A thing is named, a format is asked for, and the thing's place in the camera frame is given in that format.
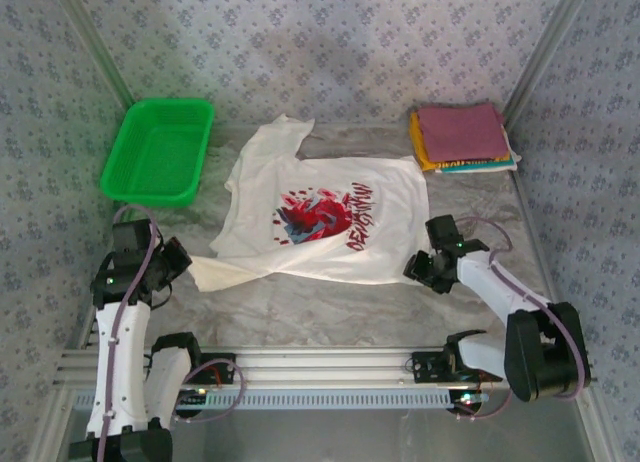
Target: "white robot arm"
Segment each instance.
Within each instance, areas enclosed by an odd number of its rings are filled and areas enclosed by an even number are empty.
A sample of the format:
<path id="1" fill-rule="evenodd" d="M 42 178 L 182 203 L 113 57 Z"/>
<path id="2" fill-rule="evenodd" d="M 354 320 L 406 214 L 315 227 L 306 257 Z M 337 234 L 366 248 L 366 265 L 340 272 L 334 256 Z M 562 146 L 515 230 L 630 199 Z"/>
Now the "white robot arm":
<path id="1" fill-rule="evenodd" d="M 475 370 L 506 379 L 514 394 L 526 402 L 573 394 L 589 384 L 580 320 L 571 304 L 552 304 L 532 292 L 493 260 L 485 244 L 465 241 L 450 215 L 431 219 L 426 225 L 436 254 L 418 252 L 407 264 L 405 275 L 437 293 L 447 293 L 454 283 L 462 283 L 478 294 L 507 328 L 504 339 L 483 331 L 450 336 L 443 350 L 443 358 L 454 362 L 445 364 L 449 376 L 455 377 L 456 372 L 468 376 L 469 370 Z M 423 363 L 420 378 L 440 377 L 442 367 Z"/>
<path id="2" fill-rule="evenodd" d="M 155 246 L 147 219 L 114 224 L 113 235 L 115 251 L 92 286 L 100 336 L 95 402 L 87 439 L 71 444 L 68 460 L 170 462 L 170 420 L 200 348 L 190 332 L 160 337 L 145 377 L 144 339 L 152 292 L 170 287 L 191 259 L 175 238 Z"/>

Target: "pink towel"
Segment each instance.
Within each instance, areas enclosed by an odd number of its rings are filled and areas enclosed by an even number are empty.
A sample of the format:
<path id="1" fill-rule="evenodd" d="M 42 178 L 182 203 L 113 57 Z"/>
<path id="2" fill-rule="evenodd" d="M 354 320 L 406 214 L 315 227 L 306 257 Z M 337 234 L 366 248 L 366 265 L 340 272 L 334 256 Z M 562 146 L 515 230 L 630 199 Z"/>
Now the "pink towel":
<path id="1" fill-rule="evenodd" d="M 502 134 L 502 114 L 490 103 L 424 107 L 418 110 L 418 119 L 431 162 L 496 159 L 509 150 Z"/>

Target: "glass panel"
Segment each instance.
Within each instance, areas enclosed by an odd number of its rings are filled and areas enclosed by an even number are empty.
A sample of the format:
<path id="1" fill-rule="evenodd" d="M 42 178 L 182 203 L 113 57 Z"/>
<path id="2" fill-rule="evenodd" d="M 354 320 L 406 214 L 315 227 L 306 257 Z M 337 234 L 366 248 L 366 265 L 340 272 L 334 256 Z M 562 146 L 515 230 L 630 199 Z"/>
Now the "glass panel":
<path id="1" fill-rule="evenodd" d="M 84 438 L 88 419 L 89 412 L 74 413 L 68 441 Z M 593 460 L 575 403 L 554 399 L 512 400 L 495 418 L 474 422 L 443 410 L 239 410 L 220 421 L 179 424 L 173 444 L 174 462 Z"/>

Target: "green basket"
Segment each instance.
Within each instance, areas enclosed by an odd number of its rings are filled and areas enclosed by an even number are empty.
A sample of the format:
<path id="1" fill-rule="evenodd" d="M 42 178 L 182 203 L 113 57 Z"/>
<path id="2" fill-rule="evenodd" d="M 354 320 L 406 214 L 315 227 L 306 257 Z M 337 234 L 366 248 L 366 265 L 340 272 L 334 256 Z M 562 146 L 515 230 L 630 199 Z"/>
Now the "green basket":
<path id="1" fill-rule="evenodd" d="M 133 105 L 100 179 L 110 198 L 151 207 L 193 202 L 214 111 L 202 99 L 145 99 Z"/>

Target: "stack of towels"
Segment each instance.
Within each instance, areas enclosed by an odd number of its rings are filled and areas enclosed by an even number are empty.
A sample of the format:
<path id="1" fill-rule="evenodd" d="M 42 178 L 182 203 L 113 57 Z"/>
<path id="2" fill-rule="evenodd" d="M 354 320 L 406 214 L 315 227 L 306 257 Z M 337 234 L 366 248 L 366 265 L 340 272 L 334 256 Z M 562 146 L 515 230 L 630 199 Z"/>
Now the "stack of towels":
<path id="1" fill-rule="evenodd" d="M 409 135 L 422 170 L 516 170 L 504 119 L 490 103 L 473 107 L 423 107 L 409 120 Z"/>

